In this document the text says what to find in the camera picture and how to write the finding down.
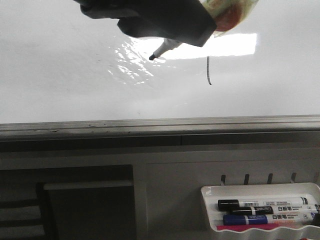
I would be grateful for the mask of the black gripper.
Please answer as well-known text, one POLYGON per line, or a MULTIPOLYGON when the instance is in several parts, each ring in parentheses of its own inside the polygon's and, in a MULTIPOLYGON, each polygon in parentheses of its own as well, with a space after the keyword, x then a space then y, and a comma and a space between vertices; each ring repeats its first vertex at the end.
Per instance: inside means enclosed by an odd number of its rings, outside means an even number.
POLYGON ((91 19, 120 19, 134 38, 162 37, 202 47, 217 25, 198 0, 75 0, 91 19))

